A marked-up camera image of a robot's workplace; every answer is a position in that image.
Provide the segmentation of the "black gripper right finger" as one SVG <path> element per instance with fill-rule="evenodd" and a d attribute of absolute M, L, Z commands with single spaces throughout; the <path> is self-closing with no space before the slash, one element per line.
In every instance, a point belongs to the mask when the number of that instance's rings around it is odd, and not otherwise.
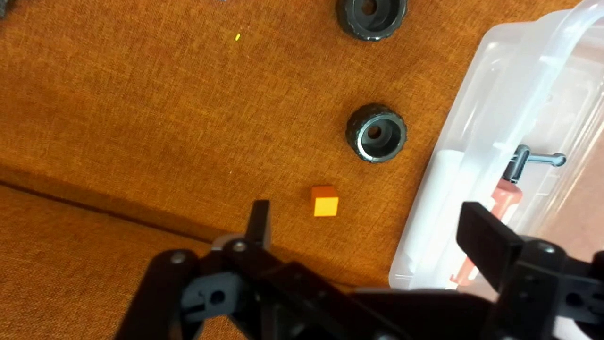
<path fill-rule="evenodd" d="M 464 202 L 458 215 L 456 244 L 488 285 L 498 291 L 505 281 L 507 268 L 520 253 L 522 238 L 479 202 Z"/>

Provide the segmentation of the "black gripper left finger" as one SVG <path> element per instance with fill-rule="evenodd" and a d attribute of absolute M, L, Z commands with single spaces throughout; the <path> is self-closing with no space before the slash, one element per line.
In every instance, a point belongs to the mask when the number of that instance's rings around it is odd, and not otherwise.
<path fill-rule="evenodd" d="M 245 240 L 252 246 L 267 247 L 269 236 L 269 202 L 254 200 L 247 219 Z"/>

